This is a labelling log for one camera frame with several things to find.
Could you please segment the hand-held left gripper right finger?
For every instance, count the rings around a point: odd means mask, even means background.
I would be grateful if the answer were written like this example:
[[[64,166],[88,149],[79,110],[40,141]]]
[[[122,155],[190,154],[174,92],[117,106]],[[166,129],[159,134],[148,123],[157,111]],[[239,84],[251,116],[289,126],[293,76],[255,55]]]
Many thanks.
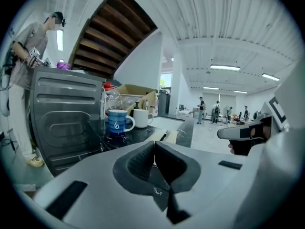
[[[168,215],[156,229],[254,229],[250,190],[257,150],[236,156],[155,143],[155,160],[170,186]]]

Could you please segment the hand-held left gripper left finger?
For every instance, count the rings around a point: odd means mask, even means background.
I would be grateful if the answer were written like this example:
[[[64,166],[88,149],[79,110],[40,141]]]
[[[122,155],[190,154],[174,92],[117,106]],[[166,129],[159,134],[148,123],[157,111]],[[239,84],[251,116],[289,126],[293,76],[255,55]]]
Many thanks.
[[[172,229],[153,198],[153,149],[149,141],[87,157],[43,186],[34,200],[76,229]]]

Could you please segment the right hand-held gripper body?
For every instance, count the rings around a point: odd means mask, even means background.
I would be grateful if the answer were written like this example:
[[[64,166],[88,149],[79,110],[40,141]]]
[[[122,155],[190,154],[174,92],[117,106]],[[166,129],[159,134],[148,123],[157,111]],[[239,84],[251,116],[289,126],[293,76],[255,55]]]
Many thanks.
[[[271,137],[282,132],[285,126],[289,126],[275,97],[264,102],[262,109],[255,114],[256,118],[252,122],[262,121],[263,124],[251,129],[251,139],[229,139],[229,143],[233,145],[235,151],[234,155],[248,155],[252,147],[266,143]]]

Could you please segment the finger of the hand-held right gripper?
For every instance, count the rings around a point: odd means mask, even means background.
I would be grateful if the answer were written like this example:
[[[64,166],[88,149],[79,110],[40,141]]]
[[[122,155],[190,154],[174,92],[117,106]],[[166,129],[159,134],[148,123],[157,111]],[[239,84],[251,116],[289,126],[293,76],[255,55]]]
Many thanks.
[[[257,128],[262,124],[262,121],[256,121],[245,125],[222,128],[218,130],[217,136],[220,139],[251,139],[251,129]]]

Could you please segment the blue ceramic mug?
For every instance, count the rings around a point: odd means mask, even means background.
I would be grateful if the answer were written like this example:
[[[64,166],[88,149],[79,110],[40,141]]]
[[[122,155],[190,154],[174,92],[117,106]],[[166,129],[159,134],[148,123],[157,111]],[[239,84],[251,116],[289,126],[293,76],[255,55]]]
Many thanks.
[[[130,120],[132,126],[126,128],[127,120]],[[135,119],[128,115],[126,110],[111,109],[108,111],[108,128],[110,133],[120,135],[133,130],[135,127]]]

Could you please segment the white ceramic mug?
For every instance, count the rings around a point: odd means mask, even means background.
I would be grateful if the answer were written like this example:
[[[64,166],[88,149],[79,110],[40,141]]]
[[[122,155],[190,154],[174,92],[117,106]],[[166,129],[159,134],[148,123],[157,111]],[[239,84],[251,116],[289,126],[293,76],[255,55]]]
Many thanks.
[[[135,120],[135,127],[146,128],[153,122],[154,116],[148,110],[134,109],[133,118]]]

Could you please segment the white sink basin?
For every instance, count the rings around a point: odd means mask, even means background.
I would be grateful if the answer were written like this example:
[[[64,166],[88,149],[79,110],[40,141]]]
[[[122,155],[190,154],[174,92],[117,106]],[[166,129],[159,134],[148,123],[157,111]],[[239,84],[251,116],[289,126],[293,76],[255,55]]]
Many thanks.
[[[172,119],[167,117],[156,117],[149,125],[163,129],[178,129],[183,123],[184,120]]]

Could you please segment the dark grey washing machine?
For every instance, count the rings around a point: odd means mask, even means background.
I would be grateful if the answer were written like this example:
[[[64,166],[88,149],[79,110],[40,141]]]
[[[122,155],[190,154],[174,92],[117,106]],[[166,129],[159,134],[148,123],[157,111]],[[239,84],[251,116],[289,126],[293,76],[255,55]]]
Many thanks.
[[[34,70],[30,119],[34,140],[53,176],[102,151],[90,126],[101,119],[102,78],[49,67]]]

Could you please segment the dark tall cabinet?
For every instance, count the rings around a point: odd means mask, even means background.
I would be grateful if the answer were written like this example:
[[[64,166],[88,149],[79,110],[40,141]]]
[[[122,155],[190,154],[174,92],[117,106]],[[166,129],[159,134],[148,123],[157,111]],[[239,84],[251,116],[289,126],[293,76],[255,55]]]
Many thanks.
[[[170,94],[168,94],[166,90],[160,90],[158,108],[159,115],[165,115],[169,113],[170,97]]]

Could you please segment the white power strip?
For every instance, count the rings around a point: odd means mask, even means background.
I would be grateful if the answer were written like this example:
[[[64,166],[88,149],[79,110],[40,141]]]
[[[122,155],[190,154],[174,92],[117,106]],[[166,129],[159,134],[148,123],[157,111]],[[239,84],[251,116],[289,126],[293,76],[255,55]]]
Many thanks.
[[[101,120],[105,119],[105,105],[106,105],[106,91],[105,88],[102,87],[102,92],[101,92]]]

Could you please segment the window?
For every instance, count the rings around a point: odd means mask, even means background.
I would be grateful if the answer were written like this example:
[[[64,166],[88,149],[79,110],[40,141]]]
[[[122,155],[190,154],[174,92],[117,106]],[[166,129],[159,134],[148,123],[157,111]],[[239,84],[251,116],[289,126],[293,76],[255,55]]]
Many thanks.
[[[160,77],[160,87],[171,87],[172,86],[172,73],[162,73]]]

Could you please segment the clear plastic water bottle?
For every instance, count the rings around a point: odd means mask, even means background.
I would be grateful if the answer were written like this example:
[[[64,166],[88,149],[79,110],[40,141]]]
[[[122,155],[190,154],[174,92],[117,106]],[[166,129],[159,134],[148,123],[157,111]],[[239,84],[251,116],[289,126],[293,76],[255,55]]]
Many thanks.
[[[108,113],[109,110],[122,110],[122,100],[121,95],[117,91],[116,86],[112,85],[111,82],[103,83],[105,89],[105,112]]]

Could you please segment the crumpled clear plastic bottle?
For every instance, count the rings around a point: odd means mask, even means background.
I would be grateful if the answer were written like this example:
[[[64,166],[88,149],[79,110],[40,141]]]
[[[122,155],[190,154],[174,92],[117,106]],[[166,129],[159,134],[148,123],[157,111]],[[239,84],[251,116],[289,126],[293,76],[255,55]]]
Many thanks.
[[[133,95],[133,94],[121,94],[120,100],[122,103],[122,109],[126,110],[135,102],[138,102],[142,98],[142,95]]]

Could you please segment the cardboard box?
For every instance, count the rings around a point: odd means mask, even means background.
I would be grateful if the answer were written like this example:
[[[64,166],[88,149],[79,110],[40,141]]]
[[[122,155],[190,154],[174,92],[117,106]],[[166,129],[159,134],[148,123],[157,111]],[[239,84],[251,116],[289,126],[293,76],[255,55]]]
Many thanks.
[[[132,84],[124,84],[117,88],[117,91],[121,94],[133,94],[133,95],[142,95],[142,98],[138,101],[139,109],[144,109],[145,107],[154,106],[155,102],[155,94],[158,93],[157,90],[132,85]],[[133,117],[133,110],[135,107],[135,103],[126,109],[128,115]]]

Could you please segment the wooden staircase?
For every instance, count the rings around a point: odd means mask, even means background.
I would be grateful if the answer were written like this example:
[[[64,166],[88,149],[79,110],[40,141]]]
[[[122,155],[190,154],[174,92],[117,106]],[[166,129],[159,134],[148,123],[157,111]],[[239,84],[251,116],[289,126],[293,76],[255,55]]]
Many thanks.
[[[105,0],[86,21],[69,64],[74,70],[111,79],[131,52],[156,29],[135,0]]]

